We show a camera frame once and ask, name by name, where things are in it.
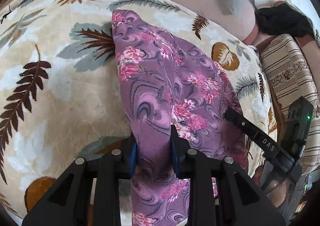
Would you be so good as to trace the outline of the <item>purple floral cloth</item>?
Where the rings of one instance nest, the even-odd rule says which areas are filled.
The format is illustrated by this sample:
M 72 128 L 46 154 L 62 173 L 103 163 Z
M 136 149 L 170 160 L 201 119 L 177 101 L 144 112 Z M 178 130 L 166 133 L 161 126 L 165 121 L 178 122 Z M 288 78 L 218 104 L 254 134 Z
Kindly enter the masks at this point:
M 199 48 L 152 26 L 131 10 L 112 14 L 124 111 L 138 165 L 131 180 L 133 225 L 177 225 L 188 216 L 189 180 L 176 178 L 170 134 L 210 158 L 248 169 L 245 137 L 224 119 L 240 102 L 221 65 Z

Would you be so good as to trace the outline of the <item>striped beige pillow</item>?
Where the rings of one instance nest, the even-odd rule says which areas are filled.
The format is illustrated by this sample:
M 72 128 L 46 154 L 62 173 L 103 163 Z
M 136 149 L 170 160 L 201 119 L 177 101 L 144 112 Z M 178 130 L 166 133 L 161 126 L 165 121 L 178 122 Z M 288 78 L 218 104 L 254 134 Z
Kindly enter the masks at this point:
M 283 125 L 289 117 L 289 105 L 303 96 L 313 105 L 307 143 L 300 164 L 303 174 L 319 167 L 319 46 L 310 36 L 294 38 L 289 34 L 276 36 L 260 53 L 276 110 Z

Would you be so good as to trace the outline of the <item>cream leaf-pattern blanket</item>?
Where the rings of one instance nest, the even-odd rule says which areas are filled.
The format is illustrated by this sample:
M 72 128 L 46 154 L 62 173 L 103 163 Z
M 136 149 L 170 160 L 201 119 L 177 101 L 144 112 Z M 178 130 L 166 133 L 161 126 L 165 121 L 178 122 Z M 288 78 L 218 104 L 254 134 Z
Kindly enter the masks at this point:
M 132 133 L 124 111 L 112 14 L 131 10 L 224 69 L 241 113 L 277 138 L 271 93 L 253 49 L 171 0 L 8 0 L 1 8 L 1 205 L 24 218 L 78 157 L 105 154 Z M 245 139 L 249 175 L 261 148 Z M 131 180 L 120 190 L 132 224 Z

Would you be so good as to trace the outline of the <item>black garment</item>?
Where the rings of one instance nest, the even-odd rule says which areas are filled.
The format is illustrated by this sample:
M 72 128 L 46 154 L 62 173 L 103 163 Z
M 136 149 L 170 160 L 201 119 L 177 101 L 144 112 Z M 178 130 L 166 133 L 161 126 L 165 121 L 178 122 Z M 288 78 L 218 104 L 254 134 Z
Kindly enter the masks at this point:
M 259 30 L 268 35 L 290 34 L 294 37 L 310 35 L 315 38 L 308 18 L 292 9 L 287 3 L 257 9 L 255 18 Z

